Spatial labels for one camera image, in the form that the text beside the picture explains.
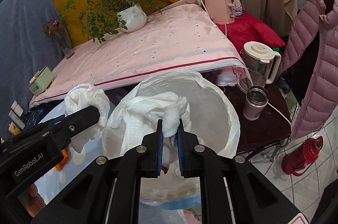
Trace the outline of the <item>left human hand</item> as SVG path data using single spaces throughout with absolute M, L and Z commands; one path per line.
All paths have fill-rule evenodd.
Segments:
M 35 184 L 29 186 L 18 196 L 18 199 L 33 218 L 46 206 L 44 199 L 39 195 Z

